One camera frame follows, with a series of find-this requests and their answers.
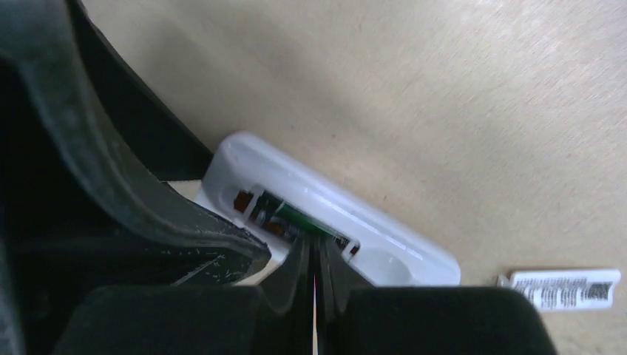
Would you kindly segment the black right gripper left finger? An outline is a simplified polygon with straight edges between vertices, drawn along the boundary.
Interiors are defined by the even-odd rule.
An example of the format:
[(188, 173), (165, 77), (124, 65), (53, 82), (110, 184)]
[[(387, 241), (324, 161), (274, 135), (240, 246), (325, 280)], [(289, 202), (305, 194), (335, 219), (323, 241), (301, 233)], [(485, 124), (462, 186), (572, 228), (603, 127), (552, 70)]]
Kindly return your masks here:
[(256, 285), (110, 286), (76, 309), (56, 354), (310, 354), (313, 236)]

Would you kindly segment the black silver AAA battery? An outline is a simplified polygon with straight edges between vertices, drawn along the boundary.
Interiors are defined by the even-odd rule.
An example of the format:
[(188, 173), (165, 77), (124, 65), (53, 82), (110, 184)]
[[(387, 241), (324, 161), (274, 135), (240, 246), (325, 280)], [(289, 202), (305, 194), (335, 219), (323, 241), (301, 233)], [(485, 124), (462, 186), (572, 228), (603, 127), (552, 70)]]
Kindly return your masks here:
[(293, 243), (300, 235), (300, 230), (282, 217), (259, 214), (251, 221), (255, 226), (259, 226), (286, 243)]

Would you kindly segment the white remote control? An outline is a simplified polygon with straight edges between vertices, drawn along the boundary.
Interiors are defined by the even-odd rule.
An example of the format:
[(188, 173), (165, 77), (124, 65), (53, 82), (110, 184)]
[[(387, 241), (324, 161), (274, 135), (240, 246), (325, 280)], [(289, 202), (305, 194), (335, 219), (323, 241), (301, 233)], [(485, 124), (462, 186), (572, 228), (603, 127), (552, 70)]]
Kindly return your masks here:
[(255, 226), (255, 206), (269, 192), (351, 240), (347, 263), (377, 286), (458, 285), (461, 269), (444, 248), (360, 200), (249, 132), (223, 140), (201, 180), (195, 202), (251, 232), (275, 263), (286, 243)]

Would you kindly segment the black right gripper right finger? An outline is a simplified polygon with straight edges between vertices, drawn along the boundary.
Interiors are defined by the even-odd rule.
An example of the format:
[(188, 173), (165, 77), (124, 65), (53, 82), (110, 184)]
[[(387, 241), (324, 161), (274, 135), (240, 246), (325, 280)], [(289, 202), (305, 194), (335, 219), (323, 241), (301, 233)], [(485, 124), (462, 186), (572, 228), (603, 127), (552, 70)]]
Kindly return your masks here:
[(539, 313), (496, 287), (375, 287), (313, 243), (320, 354), (556, 354)]

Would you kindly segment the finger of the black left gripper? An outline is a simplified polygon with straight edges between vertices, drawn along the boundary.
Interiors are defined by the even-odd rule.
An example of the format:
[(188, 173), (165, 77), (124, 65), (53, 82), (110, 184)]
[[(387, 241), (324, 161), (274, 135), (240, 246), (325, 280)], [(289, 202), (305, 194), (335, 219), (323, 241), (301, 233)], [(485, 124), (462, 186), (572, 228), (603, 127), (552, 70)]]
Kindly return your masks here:
[(213, 158), (210, 149), (121, 58), (82, 2), (67, 5), (89, 79), (132, 152), (159, 180), (201, 179)]
[(54, 351), (95, 289), (209, 285), (268, 246), (178, 194), (132, 152), (78, 49), (68, 1), (1, 3), (1, 352)]

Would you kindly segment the green black AAA battery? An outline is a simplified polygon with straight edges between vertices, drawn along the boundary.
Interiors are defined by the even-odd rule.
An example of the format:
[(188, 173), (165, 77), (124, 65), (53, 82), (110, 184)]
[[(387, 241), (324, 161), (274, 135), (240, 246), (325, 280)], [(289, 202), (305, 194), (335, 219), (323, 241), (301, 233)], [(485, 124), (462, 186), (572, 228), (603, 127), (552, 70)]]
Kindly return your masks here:
[(325, 226), (307, 214), (302, 213), (300, 210), (269, 192), (261, 194), (257, 200), (255, 209), (257, 211), (256, 217), (259, 214), (269, 214), (270, 216), (282, 217), (286, 219), (290, 224), (295, 225), (300, 230), (300, 235), (298, 237), (305, 235), (320, 235), (328, 237), (332, 239), (341, 250), (344, 250), (351, 244), (351, 240), (343, 234)]

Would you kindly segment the white battery compartment cover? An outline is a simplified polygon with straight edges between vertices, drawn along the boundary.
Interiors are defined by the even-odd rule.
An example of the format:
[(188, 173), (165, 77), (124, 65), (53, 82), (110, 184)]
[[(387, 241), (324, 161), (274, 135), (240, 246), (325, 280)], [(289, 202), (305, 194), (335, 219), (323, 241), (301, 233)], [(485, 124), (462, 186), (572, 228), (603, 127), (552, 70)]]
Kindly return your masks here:
[(608, 309), (622, 274), (617, 269), (514, 271), (496, 285), (522, 294), (538, 311)]

